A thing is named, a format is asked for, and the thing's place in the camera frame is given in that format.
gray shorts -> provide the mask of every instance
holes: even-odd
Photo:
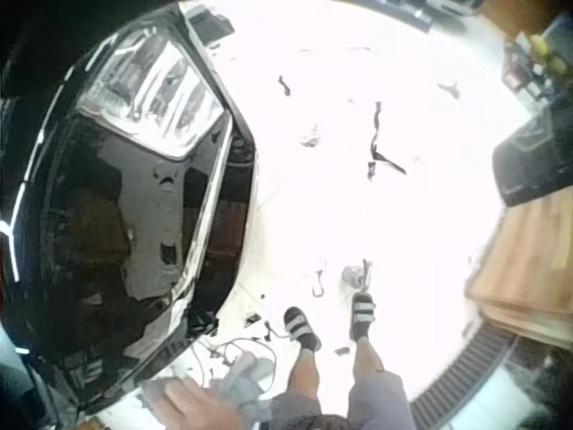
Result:
[[[270,410],[269,430],[286,430],[305,417],[321,415],[321,404],[287,391],[273,399]],[[388,371],[372,374],[352,387],[347,416],[354,430],[415,430],[402,379]]]

sandal strap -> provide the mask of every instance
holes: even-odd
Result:
[[[355,314],[355,323],[373,323],[376,320],[373,314]]]
[[[306,333],[312,333],[311,328],[308,325],[305,325],[303,327],[301,327],[300,329],[295,330],[291,335],[290,335],[290,339],[291,340],[297,340],[298,338],[300,338],[303,334]]]
[[[373,311],[375,308],[372,302],[355,302],[355,311]]]
[[[293,318],[288,324],[286,324],[285,329],[286,331],[290,332],[291,330],[294,329],[294,327],[303,323],[308,325],[308,322],[306,321],[306,318],[304,318],[304,315],[300,314],[295,318]]]

drain grate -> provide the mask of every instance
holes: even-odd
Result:
[[[444,426],[487,381],[514,338],[509,331],[482,324],[456,361],[410,404],[416,427]]]

floor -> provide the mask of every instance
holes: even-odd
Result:
[[[219,312],[218,336],[201,341],[262,338],[263,321],[284,333],[283,313],[300,306],[323,343],[322,409],[344,415],[354,291],[341,272],[366,258],[378,306],[370,338],[412,400],[464,347],[468,324],[479,323],[464,282],[502,211],[492,149],[528,117],[500,82],[502,35],[482,18],[446,19],[426,35],[341,3],[216,6],[236,33],[210,54],[252,128],[259,176],[238,280]],[[454,82],[459,100],[438,87]],[[367,179],[376,101],[378,150],[407,176],[378,164]],[[301,144],[312,138],[313,148]],[[312,296],[318,269],[325,270],[321,298]],[[262,321],[245,329],[253,313]],[[271,397],[286,388],[298,347],[276,337],[268,345],[278,356]],[[351,353],[336,355],[342,347]],[[224,374],[205,348],[194,351],[201,364],[190,350],[174,366],[198,381],[211,369]],[[127,409],[129,419],[120,413]],[[135,398],[102,418],[114,428],[142,428],[139,419],[160,428]]]

black car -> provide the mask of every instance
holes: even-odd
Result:
[[[22,426],[63,428],[217,329],[256,152],[177,3],[11,6],[2,22],[0,409]],[[218,25],[202,13],[194,22]],[[17,376],[2,361],[14,353]],[[7,393],[14,377],[29,389]]]

